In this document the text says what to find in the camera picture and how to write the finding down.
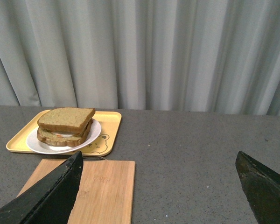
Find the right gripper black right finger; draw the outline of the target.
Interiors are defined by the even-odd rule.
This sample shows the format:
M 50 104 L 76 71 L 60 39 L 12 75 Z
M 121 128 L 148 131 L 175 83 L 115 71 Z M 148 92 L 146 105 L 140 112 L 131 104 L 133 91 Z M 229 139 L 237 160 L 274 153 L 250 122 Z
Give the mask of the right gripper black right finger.
M 259 224 L 280 224 L 280 174 L 240 151 L 235 166 Z

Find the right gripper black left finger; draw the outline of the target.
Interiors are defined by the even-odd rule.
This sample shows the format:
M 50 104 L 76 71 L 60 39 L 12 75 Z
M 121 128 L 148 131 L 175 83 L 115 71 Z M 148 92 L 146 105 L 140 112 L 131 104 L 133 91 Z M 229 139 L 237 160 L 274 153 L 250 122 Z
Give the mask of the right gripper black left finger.
M 66 224 L 83 171 L 80 151 L 0 208 L 0 224 Z

